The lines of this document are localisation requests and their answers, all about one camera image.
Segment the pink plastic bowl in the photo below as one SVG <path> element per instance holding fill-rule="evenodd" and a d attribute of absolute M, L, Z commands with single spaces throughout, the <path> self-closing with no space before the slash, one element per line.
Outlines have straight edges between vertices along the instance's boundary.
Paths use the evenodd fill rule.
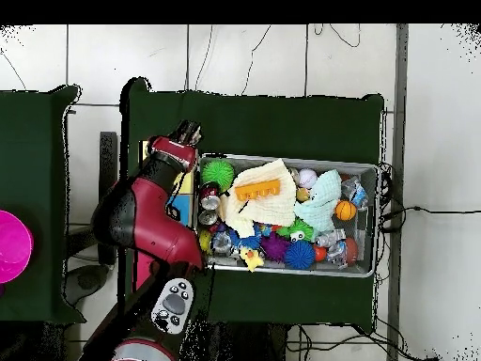
<path fill-rule="evenodd" d="M 34 240 L 30 230 L 13 214 L 0 211 L 0 284 L 25 270 Z"/>

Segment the blue spiky ball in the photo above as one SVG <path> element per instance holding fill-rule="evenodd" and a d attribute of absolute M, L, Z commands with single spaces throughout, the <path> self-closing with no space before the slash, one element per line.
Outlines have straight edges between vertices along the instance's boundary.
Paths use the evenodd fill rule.
<path fill-rule="evenodd" d="M 284 263 L 296 270 L 308 269 L 316 258 L 316 252 L 307 241 L 292 243 L 284 255 Z"/>

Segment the yellow toy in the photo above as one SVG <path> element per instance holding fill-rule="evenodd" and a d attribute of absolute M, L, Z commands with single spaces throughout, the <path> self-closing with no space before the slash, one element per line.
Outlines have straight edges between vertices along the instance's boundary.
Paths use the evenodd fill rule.
<path fill-rule="evenodd" d="M 212 239 L 212 234 L 210 234 L 207 230 L 203 229 L 199 233 L 199 243 L 200 248 L 203 252 L 206 252 L 208 255 L 212 255 L 212 249 L 210 248 L 210 241 Z"/>
<path fill-rule="evenodd" d="M 257 196 L 267 196 L 268 194 L 277 196 L 280 190 L 281 181 L 270 180 L 236 187 L 236 196 L 238 200 L 256 199 Z"/>
<path fill-rule="evenodd" d="M 346 200 L 340 200 L 335 207 L 335 215 L 339 220 L 345 222 L 354 217 L 356 212 L 357 210 L 354 204 Z"/>
<path fill-rule="evenodd" d="M 262 266 L 264 264 L 264 260 L 259 256 L 258 251 L 246 248 L 245 246 L 240 247 L 240 258 L 245 261 L 245 264 L 247 264 L 247 268 L 251 273 L 257 266 Z"/>

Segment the yellow ball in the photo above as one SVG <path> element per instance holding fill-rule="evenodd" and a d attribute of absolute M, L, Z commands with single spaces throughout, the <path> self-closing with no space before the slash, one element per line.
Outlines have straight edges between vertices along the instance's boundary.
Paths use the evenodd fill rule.
<path fill-rule="evenodd" d="M 339 220 L 348 221 L 356 215 L 356 207 L 353 203 L 346 200 L 341 200 L 335 207 L 335 215 Z"/>
<path fill-rule="evenodd" d="M 210 249 L 211 238 L 212 238 L 212 235 L 208 231 L 204 229 L 200 231 L 199 233 L 200 248 L 202 249 L 203 252 L 206 252 L 209 255 L 212 254 L 212 249 Z"/>

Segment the green felt surface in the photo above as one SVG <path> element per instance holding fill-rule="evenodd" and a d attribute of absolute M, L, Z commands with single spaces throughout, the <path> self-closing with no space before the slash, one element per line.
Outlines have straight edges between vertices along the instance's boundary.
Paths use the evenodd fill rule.
<path fill-rule="evenodd" d="M 2 321 L 81 322 L 62 297 L 65 173 L 62 121 L 78 88 L 52 93 L 0 92 L 0 209 L 31 230 L 25 271 L 6 284 Z"/>
<path fill-rule="evenodd" d="M 380 150 L 380 95 L 362 100 L 228 97 L 201 92 L 147 92 L 130 95 L 130 144 L 168 134 L 182 119 L 201 123 L 199 149 L 272 157 L 377 164 Z M 129 153 L 129 170 L 137 151 Z M 215 271 L 194 281 L 194 308 L 225 322 L 350 322 L 370 330 L 373 277 L 276 275 Z M 127 289 L 132 282 L 128 278 Z"/>

